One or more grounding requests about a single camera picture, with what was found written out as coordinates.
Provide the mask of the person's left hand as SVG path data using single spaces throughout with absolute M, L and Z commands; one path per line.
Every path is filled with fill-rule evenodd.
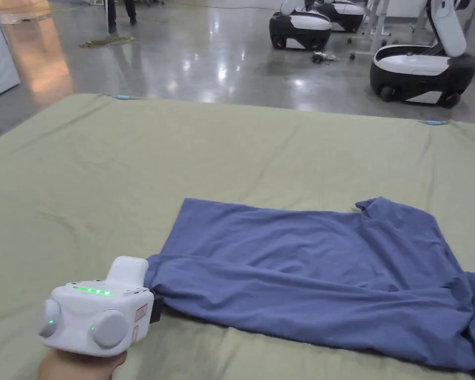
M 125 351 L 113 357 L 93 357 L 50 349 L 41 361 L 38 380 L 111 380 L 127 359 Z

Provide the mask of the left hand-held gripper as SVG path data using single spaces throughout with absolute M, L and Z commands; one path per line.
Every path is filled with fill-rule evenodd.
M 119 256 L 104 280 L 55 288 L 44 302 L 41 342 L 92 357 L 127 351 L 161 318 L 163 298 L 144 286 L 148 268 L 146 259 Z

